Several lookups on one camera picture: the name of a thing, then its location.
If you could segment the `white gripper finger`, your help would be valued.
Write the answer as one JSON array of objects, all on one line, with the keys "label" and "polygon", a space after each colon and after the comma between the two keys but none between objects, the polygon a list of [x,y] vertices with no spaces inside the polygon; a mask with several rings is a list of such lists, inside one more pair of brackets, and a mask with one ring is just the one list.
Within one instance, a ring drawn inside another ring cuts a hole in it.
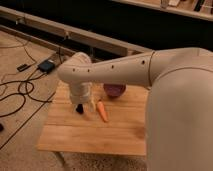
[{"label": "white gripper finger", "polygon": [[89,108],[89,111],[91,113],[95,113],[96,112],[96,105],[95,105],[95,102],[93,100],[88,102],[88,108]]}]

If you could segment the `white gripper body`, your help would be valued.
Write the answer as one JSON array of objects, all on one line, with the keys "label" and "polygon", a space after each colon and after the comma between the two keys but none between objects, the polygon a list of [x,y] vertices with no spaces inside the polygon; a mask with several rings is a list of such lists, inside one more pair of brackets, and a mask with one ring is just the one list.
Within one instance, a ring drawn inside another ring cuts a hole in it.
[{"label": "white gripper body", "polygon": [[70,84],[70,100],[73,104],[85,104],[91,101],[91,83]]}]

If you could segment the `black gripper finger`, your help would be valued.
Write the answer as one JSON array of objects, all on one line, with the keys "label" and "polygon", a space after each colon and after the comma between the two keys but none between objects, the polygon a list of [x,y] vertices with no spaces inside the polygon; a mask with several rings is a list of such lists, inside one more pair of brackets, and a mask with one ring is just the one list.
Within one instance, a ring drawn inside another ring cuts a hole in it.
[{"label": "black gripper finger", "polygon": [[76,107],[76,112],[79,114],[83,114],[84,113],[84,109],[83,109],[83,105],[82,104],[78,104]]}]

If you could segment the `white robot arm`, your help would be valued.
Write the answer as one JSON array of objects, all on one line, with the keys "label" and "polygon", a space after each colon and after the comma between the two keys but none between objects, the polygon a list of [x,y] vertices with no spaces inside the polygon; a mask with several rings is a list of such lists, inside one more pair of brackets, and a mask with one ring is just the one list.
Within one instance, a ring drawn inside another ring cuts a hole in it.
[{"label": "white robot arm", "polygon": [[213,52],[177,48],[98,63],[76,53],[58,75],[76,104],[89,100],[91,82],[148,87],[148,171],[213,171]]}]

